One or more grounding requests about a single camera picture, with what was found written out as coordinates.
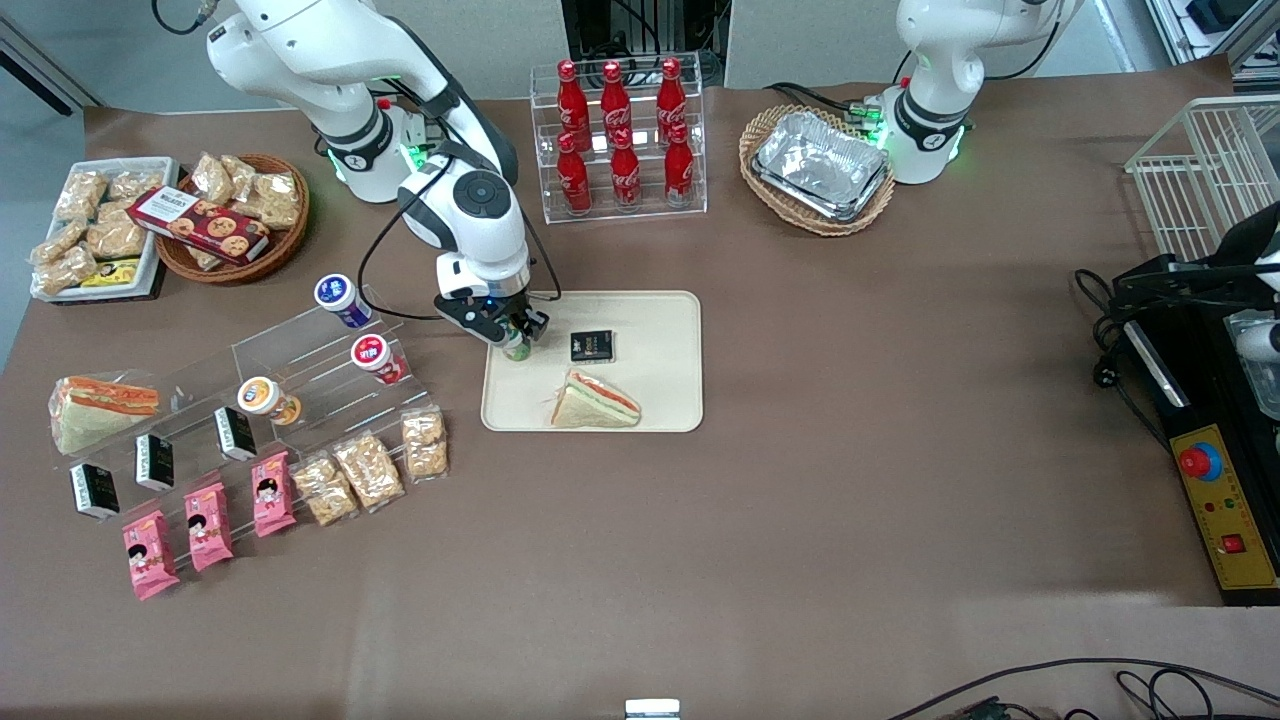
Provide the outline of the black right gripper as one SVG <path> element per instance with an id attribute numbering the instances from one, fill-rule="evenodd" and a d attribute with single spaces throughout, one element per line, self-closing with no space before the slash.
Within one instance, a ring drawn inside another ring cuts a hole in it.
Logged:
<path id="1" fill-rule="evenodd" d="M 442 318 L 499 350 L 538 342 L 550 322 L 543 311 L 527 311 L 526 290 L 504 297 L 438 295 L 434 307 Z"/>

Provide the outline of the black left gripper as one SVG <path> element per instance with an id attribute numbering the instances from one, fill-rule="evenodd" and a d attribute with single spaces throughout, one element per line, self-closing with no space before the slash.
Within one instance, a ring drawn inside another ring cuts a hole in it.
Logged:
<path id="1" fill-rule="evenodd" d="M 1201 304 L 1261 309 L 1263 282 L 1252 265 L 1211 266 L 1158 255 L 1115 278 L 1115 300 L 1125 307 Z"/>

